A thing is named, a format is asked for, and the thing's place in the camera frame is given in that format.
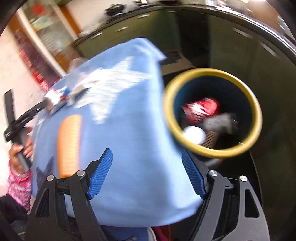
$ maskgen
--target red wrapper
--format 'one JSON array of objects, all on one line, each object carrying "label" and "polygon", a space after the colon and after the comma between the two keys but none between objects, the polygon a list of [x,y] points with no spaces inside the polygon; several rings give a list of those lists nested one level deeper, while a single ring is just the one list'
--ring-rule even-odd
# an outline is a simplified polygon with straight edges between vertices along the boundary
[{"label": "red wrapper", "polygon": [[203,98],[200,101],[187,103],[182,106],[188,124],[196,124],[206,117],[215,115],[218,112],[218,102],[213,98]]}]

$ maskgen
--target yellow rim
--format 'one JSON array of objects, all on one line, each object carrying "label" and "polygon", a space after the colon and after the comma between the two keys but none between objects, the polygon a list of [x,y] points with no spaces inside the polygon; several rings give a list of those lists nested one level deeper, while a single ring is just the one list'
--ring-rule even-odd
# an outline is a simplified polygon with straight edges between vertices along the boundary
[{"label": "yellow rim", "polygon": [[[252,126],[248,136],[240,142],[238,145],[223,149],[223,150],[214,150],[203,147],[201,145],[194,144],[187,140],[183,136],[183,131],[177,123],[174,114],[174,101],[179,90],[189,81],[201,77],[201,76],[216,76],[223,79],[226,79],[234,83],[247,97],[251,109],[252,109]],[[170,83],[167,85],[164,92],[164,112],[167,124],[171,130],[173,136],[179,141],[183,146],[193,151],[194,153],[200,154],[202,156],[212,157],[212,158],[229,158],[233,156],[240,155],[247,150],[249,150],[257,141],[261,128],[262,128],[262,112],[259,105],[259,102],[250,90],[242,81],[234,77],[231,74],[228,74],[224,71],[210,68],[200,68],[192,69],[186,72],[183,72],[173,78]]]}]

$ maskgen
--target white ball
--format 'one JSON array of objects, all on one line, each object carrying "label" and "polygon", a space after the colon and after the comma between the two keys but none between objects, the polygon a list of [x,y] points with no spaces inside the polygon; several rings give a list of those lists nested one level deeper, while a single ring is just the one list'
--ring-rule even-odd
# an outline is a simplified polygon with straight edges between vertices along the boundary
[{"label": "white ball", "polygon": [[205,141],[205,132],[199,127],[187,126],[183,132],[185,138],[195,144],[200,145]]}]

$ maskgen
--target metal screw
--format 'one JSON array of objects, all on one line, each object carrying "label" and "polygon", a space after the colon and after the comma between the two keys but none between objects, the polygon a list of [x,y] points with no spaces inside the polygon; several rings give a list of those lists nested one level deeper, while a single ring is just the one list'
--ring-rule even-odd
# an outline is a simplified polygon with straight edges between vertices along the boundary
[{"label": "metal screw", "polygon": [[77,176],[82,177],[85,174],[85,171],[84,170],[79,170],[76,174],[77,174]]},{"label": "metal screw", "polygon": [[248,180],[246,176],[240,176],[239,179],[243,182],[246,182]]},{"label": "metal screw", "polygon": [[48,181],[52,181],[54,179],[54,176],[53,175],[49,175],[48,177],[47,177],[47,180]]},{"label": "metal screw", "polygon": [[217,173],[215,170],[210,170],[209,173],[210,173],[210,175],[213,176],[213,177],[218,176],[218,173]]}]

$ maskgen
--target dark countertop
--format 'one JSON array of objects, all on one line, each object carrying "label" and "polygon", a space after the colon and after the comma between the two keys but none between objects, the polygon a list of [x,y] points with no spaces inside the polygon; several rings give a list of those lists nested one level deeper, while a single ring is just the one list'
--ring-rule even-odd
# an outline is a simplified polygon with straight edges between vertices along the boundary
[{"label": "dark countertop", "polygon": [[100,31],[104,30],[105,28],[108,28],[110,27],[111,25],[113,24],[116,24],[118,22],[121,22],[127,18],[131,18],[131,17],[134,17],[134,16],[137,16],[137,15],[140,15],[140,14],[143,14],[143,13],[147,13],[147,12],[152,12],[152,11],[156,11],[156,10],[160,10],[160,9],[163,9],[164,6],[156,6],[156,5],[153,5],[151,7],[146,7],[144,9],[139,9],[139,10],[135,10],[135,11],[131,11],[131,12],[127,12],[125,14],[122,14],[120,15],[120,17],[118,18],[115,18],[115,19],[111,19],[110,21],[108,21],[106,24],[103,24],[102,26],[100,26],[98,29],[94,30],[93,32],[91,32],[90,34],[82,37],[82,38],[79,38],[79,39],[76,39],[72,45],[73,46],[76,46],[78,44],[80,44],[81,42],[83,42],[84,40],[88,39],[89,37],[99,33]]}]

